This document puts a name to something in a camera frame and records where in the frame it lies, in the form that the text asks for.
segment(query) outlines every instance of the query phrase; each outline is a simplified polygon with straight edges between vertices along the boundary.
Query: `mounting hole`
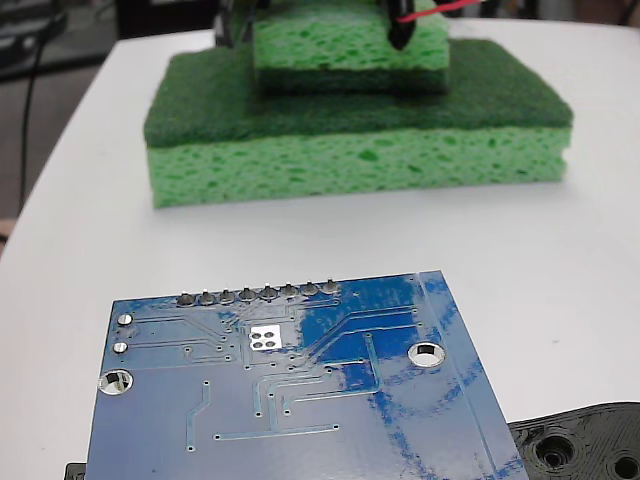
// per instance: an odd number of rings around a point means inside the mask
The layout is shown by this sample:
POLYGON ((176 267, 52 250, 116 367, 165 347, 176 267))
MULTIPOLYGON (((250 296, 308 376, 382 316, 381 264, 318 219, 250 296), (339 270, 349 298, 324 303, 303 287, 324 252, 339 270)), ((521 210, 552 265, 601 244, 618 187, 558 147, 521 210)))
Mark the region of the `mounting hole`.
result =
POLYGON ((614 471, 620 478, 637 478, 638 473, 640 473, 640 466, 635 459, 631 457, 622 457, 616 462, 614 471))
POLYGON ((574 448, 566 438, 552 435, 536 446, 536 455, 544 465, 555 469, 563 467, 573 460, 574 448))
POLYGON ((132 385, 133 376, 126 370, 110 370, 98 381, 98 389, 105 395, 122 395, 132 385))
POLYGON ((418 367, 437 367, 444 362, 444 349, 437 343, 422 342, 413 345, 407 353, 409 360, 418 367))

